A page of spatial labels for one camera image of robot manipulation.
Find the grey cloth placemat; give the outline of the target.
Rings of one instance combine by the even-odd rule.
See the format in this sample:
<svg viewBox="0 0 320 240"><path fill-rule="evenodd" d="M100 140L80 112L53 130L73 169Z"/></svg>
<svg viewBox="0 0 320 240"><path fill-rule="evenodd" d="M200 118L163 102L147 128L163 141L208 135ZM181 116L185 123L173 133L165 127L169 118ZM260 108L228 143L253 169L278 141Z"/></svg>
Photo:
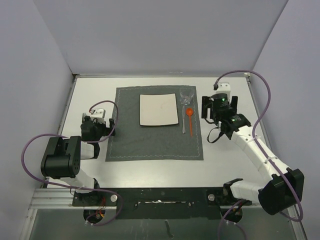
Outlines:
<svg viewBox="0 0 320 240"><path fill-rule="evenodd" d="M204 159L198 100L194 96L192 133L189 117L185 118L186 133L182 133L180 88L184 85L153 85L118 87L112 117L118 118L115 136L108 139L105 160L123 162L137 160L193 160ZM175 94L178 124L167 126L140 125L140 95Z"/></svg>

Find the orange plastic spoon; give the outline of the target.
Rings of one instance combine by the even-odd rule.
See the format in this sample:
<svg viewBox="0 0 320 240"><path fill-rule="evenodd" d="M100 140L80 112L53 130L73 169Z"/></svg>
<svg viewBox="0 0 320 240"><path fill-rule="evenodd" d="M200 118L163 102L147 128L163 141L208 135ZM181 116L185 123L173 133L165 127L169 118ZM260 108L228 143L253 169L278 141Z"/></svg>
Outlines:
<svg viewBox="0 0 320 240"><path fill-rule="evenodd" d="M193 125L192 125L192 115L194 113L193 109L191 107L188 107L185 111L186 115L188 116L189 119L189 132L190 136L193 136Z"/></svg>

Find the silver table knife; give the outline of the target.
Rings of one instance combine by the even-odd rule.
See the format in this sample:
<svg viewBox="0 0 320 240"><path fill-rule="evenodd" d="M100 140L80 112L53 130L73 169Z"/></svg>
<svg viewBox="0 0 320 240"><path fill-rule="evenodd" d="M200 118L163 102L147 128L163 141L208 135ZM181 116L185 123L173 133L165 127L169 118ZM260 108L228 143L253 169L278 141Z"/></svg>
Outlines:
<svg viewBox="0 0 320 240"><path fill-rule="evenodd" d="M186 117L186 105L183 105L183 107L182 107L182 134L186 134L185 117Z"/></svg>

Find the clear plastic cup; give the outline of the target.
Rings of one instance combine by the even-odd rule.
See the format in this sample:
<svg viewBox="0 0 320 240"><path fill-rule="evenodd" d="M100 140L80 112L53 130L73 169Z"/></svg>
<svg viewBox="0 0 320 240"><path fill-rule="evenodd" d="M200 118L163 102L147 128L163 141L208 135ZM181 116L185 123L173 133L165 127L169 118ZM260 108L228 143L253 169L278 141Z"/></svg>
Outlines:
<svg viewBox="0 0 320 240"><path fill-rule="evenodd" d="M179 89L180 103L189 105L195 95L196 89L194 86L185 85Z"/></svg>

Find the white square plate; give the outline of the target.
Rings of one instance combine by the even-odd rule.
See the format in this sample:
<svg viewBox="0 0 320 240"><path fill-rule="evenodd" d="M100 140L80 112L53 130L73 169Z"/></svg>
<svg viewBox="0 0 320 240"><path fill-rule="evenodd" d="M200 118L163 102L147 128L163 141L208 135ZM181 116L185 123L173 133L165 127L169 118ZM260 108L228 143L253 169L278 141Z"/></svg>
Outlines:
<svg viewBox="0 0 320 240"><path fill-rule="evenodd" d="M171 126L179 123L176 94L141 94L139 124L146 127Z"/></svg>

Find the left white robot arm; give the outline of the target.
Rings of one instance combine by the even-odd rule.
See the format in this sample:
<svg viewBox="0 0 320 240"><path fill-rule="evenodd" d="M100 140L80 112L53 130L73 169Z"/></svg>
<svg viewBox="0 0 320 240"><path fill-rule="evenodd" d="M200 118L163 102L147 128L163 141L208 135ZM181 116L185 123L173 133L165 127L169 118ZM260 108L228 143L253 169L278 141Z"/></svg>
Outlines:
<svg viewBox="0 0 320 240"><path fill-rule="evenodd" d="M114 136L115 125L112 118L107 126L103 118L85 115L80 125L80 136L51 137L40 164L42 175L74 186L76 193L84 194L83 198L88 204L99 204L102 199L99 183L81 169L81 160L98 158L98 141L102 137Z"/></svg>

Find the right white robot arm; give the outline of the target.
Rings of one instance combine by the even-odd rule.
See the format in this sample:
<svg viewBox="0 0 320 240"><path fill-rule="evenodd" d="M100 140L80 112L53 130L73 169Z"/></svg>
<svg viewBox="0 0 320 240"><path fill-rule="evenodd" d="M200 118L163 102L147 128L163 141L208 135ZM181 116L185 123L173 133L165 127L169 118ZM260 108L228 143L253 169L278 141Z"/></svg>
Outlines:
<svg viewBox="0 0 320 240"><path fill-rule="evenodd" d="M228 100L226 93L203 96L201 118L214 124L219 137L226 136L250 159L263 179L263 184L230 180L223 185L223 200L230 205L240 199L259 203L269 215L275 215L300 205L303 195L304 175L283 163L253 132L250 121L237 112L238 97Z"/></svg>

